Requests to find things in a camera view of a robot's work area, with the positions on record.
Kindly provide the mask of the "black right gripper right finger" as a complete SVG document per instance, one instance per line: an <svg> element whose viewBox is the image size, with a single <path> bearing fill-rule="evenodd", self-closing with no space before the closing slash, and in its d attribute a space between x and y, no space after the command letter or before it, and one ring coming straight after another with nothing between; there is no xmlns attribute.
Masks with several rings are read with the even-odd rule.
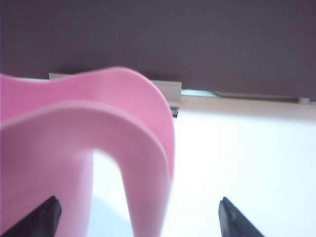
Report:
<svg viewBox="0 0 316 237"><path fill-rule="evenodd" d="M218 215L223 237L264 236L227 197L220 201Z"/></svg>

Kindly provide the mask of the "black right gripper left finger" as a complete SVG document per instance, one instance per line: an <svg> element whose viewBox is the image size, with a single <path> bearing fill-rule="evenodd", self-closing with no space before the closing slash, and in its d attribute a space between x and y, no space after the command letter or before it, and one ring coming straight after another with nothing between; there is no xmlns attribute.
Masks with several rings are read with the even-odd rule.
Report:
<svg viewBox="0 0 316 237"><path fill-rule="evenodd" d="M61 213L59 200L51 196L1 234L1 237L54 237Z"/></svg>

